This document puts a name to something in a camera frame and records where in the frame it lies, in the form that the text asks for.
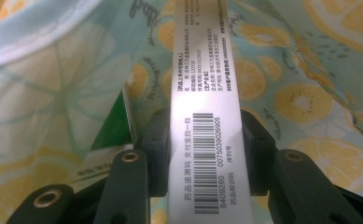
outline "metal ring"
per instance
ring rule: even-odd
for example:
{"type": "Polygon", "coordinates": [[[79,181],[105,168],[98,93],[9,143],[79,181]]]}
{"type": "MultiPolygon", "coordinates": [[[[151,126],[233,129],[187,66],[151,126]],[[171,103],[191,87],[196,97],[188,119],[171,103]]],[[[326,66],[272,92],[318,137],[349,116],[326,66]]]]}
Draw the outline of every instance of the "metal ring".
{"type": "Polygon", "coordinates": [[[44,208],[53,205],[62,197],[62,192],[59,189],[50,189],[40,194],[34,200],[34,206],[37,208],[44,208]]]}
{"type": "Polygon", "coordinates": [[[122,160],[126,162],[137,161],[139,158],[137,153],[129,152],[122,156],[122,160]]]}
{"type": "Polygon", "coordinates": [[[303,161],[303,157],[295,152],[287,152],[286,158],[289,161],[303,161]]]}

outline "label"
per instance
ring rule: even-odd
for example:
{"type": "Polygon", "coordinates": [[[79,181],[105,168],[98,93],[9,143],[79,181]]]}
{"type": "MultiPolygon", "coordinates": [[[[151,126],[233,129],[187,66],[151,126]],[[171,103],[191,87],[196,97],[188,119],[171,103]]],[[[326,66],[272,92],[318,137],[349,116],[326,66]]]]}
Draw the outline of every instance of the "label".
{"type": "Polygon", "coordinates": [[[253,223],[225,0],[176,0],[169,223],[253,223]]]}

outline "white label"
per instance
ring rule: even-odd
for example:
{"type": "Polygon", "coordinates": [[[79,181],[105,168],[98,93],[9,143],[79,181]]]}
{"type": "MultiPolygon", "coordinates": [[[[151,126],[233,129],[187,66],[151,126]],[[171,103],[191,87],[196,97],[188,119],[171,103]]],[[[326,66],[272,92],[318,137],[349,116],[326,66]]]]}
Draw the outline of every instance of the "white label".
{"type": "Polygon", "coordinates": [[[176,0],[169,223],[253,223],[225,0],[176,0]]]}

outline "black holder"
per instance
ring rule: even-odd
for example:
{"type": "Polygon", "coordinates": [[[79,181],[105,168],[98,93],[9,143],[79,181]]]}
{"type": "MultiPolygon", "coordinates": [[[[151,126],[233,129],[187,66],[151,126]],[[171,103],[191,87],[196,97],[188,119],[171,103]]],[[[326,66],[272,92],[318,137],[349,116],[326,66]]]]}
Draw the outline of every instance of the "black holder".
{"type": "MultiPolygon", "coordinates": [[[[242,111],[242,123],[250,193],[270,192],[273,223],[363,224],[363,197],[332,185],[304,153],[277,150],[251,114],[242,111]]],[[[39,189],[8,224],[150,223],[149,198],[167,192],[169,124],[170,110],[158,111],[137,143],[139,149],[120,152],[107,178],[78,193],[66,185],[39,189]]]]}

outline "fabric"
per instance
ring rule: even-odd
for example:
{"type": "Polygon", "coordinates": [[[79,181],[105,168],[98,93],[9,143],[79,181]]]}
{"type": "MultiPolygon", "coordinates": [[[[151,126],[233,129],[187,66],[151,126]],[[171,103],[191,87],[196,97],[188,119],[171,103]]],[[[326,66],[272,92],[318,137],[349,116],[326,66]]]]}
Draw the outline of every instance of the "fabric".
{"type": "MultiPolygon", "coordinates": [[[[154,22],[131,20],[115,0],[3,2],[7,12],[31,5],[0,22],[0,223],[33,189],[67,182],[125,80],[140,135],[170,105],[175,11],[169,0],[154,22]],[[38,12],[48,13],[18,21],[38,12]],[[146,30],[147,39],[135,34],[146,30]]],[[[228,6],[242,109],[278,148],[307,153],[334,184],[363,195],[363,0],[228,6]]],[[[267,197],[252,201],[256,222],[272,223],[267,197]]],[[[166,207],[151,200],[153,223],[166,223],[166,207]]]]}
{"type": "MultiPolygon", "coordinates": [[[[229,0],[228,7],[242,109],[278,148],[307,153],[334,184],[363,195],[363,1],[229,0]]],[[[170,105],[174,11],[168,1],[127,80],[140,134],[170,105]]],[[[267,200],[253,198],[256,223],[272,223],[267,200]]],[[[165,223],[166,204],[153,201],[153,223],[165,223]]]]}
{"type": "Polygon", "coordinates": [[[0,223],[74,176],[162,4],[40,0],[0,21],[0,223]]]}

